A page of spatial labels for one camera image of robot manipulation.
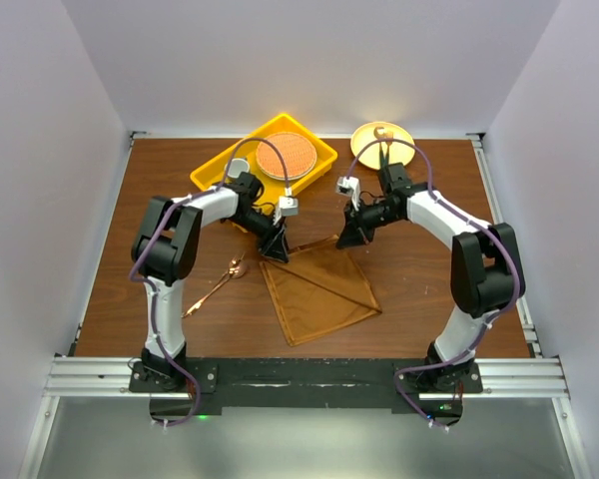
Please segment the brown cloth napkin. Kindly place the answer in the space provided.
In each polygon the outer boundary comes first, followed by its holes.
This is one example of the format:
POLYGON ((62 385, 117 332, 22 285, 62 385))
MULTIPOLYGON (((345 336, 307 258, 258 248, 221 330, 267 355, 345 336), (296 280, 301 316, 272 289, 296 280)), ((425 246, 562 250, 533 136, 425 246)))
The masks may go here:
POLYGON ((371 283, 331 236, 291 250, 290 261, 260 268, 288 345, 298 346, 382 313, 371 283))

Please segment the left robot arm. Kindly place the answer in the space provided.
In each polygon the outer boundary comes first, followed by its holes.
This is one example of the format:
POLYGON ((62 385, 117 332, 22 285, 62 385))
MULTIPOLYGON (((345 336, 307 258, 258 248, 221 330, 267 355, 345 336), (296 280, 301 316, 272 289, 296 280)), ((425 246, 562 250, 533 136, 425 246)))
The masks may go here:
POLYGON ((165 391, 176 391, 192 379, 187 371, 187 343, 183 331, 183 290, 198 252, 202 228, 230 221, 258 240, 259 253, 289 261, 285 218, 299 211, 289 187, 283 188, 267 215, 256 202, 264 186, 254 175, 242 173, 228 183, 181 198, 150 199, 132 245, 134 262, 129 278, 144 285, 148 305, 148 334, 141 352, 143 380, 153 380, 165 391))

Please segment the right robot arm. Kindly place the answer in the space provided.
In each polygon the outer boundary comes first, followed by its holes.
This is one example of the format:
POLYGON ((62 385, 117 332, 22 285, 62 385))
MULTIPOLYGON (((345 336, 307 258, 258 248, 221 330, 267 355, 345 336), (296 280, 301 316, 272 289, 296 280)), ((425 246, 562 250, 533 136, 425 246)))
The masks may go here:
POLYGON ((377 177, 382 195, 370 204, 362 200, 357 178, 337 180, 336 191, 348 201, 336 246, 368 244, 376 229, 408 221, 448 247, 453 310, 422 365, 402 372, 422 387, 445 392, 468 374, 486 331, 525 291, 515 232, 506 223, 492 225, 468 214, 430 181, 414 182, 401 164, 380 168, 377 177))

